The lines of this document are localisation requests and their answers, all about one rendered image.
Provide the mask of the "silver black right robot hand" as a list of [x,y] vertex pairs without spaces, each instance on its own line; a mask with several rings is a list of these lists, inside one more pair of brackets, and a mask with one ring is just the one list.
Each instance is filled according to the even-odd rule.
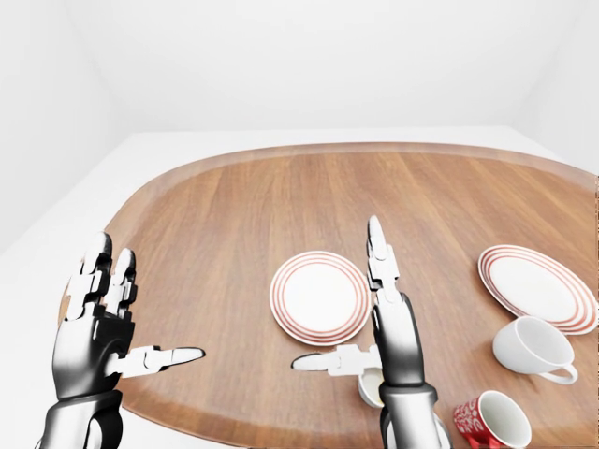
[[393,248],[387,243],[376,216],[367,224],[368,284],[374,294],[372,309],[375,348],[339,345],[328,353],[302,355],[291,363],[300,371],[324,371],[332,377],[361,375],[380,368],[387,384],[419,386],[425,383],[423,352],[409,298],[400,292]]

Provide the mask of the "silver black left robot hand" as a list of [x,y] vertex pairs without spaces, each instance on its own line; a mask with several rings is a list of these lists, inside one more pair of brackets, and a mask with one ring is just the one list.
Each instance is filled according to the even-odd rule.
[[136,274],[132,250],[123,249],[113,261],[110,235],[95,235],[69,281],[66,317],[54,344],[52,375],[60,400],[104,393],[121,378],[156,374],[206,355],[197,347],[130,347]]

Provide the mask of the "large white mug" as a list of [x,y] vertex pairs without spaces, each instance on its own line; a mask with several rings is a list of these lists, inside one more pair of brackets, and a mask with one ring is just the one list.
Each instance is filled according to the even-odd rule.
[[493,339],[492,351],[501,365],[516,373],[539,375],[556,384],[578,379],[573,346],[540,318],[522,316],[503,327]]

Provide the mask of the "white plate with red rings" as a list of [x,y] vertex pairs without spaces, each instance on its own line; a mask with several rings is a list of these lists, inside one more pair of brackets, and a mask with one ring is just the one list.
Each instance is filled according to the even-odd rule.
[[496,245],[477,261],[489,293],[517,317],[533,316],[566,335],[584,335],[599,323],[599,302],[569,268],[535,250]]
[[285,261],[270,283],[270,309],[290,337],[331,346],[355,337],[371,310],[366,276],[330,252],[299,253]]

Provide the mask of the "small cream mug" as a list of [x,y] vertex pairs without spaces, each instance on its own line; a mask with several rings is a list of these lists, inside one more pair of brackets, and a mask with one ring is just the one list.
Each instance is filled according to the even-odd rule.
[[358,376],[358,393],[362,400],[370,407],[382,409],[384,402],[380,398],[379,387],[384,377],[380,368],[365,369]]

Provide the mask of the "red patterned mug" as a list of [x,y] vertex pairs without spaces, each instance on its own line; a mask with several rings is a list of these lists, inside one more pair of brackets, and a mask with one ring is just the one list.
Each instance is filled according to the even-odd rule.
[[530,421],[508,395],[488,390],[457,406],[453,421],[472,449],[523,449],[532,441]]

